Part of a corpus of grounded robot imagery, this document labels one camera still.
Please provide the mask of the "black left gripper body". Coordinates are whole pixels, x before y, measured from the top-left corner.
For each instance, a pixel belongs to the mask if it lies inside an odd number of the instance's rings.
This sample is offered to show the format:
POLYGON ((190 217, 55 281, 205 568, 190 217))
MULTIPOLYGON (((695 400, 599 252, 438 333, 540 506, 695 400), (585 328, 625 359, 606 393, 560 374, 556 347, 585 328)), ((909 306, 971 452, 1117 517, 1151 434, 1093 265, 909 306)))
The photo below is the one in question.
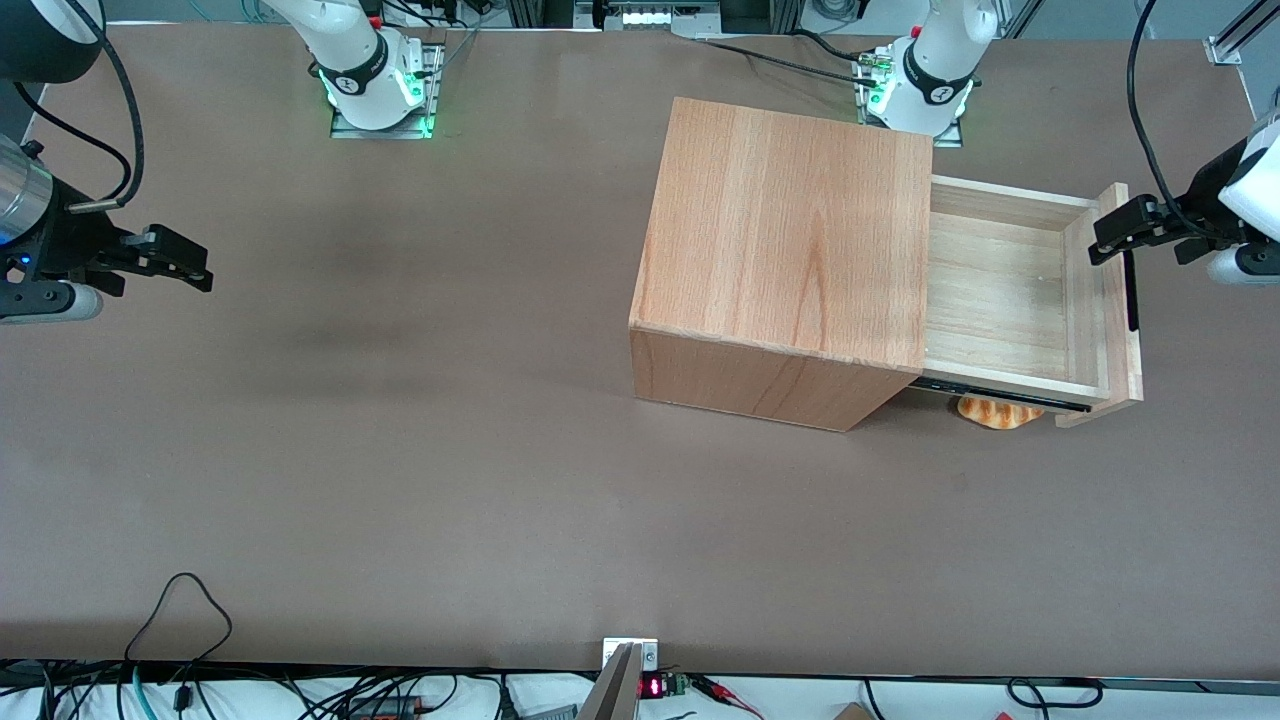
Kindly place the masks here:
POLYGON ((1189 265, 1248 240, 1239 217, 1219 199, 1220 191, 1234 177, 1245 146, 1247 140, 1239 140, 1207 161, 1194 174, 1187 191, 1176 197, 1181 219, 1176 220, 1172 234, 1179 265, 1189 265))

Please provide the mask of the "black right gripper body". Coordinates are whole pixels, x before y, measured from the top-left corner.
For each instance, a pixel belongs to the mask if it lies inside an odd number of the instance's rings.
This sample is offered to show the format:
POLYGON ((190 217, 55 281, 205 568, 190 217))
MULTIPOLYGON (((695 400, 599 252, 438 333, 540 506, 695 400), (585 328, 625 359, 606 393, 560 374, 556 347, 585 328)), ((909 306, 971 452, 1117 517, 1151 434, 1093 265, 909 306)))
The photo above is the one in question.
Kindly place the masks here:
POLYGON ((68 204, 88 197, 68 183, 55 179, 52 196, 40 220, 12 242, 3 245, 3 279, 20 270, 37 281, 72 281, 101 290, 113 297, 124 293, 118 273, 150 275, 137 249, 124 243, 131 236, 108 214, 72 214, 68 204))

